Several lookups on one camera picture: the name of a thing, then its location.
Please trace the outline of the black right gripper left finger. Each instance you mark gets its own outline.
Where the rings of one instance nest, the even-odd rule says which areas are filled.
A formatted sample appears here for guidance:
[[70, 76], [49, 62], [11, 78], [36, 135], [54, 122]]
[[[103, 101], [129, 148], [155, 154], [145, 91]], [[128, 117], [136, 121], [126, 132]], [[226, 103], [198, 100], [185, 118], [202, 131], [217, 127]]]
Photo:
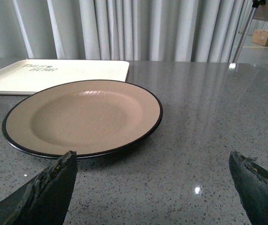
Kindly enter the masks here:
[[0, 201], [0, 225], [62, 225], [77, 176], [77, 154], [69, 151]]

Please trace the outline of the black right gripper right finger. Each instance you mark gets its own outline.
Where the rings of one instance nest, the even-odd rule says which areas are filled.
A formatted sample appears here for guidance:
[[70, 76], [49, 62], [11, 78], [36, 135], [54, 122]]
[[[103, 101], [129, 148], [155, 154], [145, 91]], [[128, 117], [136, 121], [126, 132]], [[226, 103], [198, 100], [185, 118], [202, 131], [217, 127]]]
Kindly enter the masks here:
[[232, 151], [229, 169], [251, 224], [268, 225], [268, 171], [255, 160]]

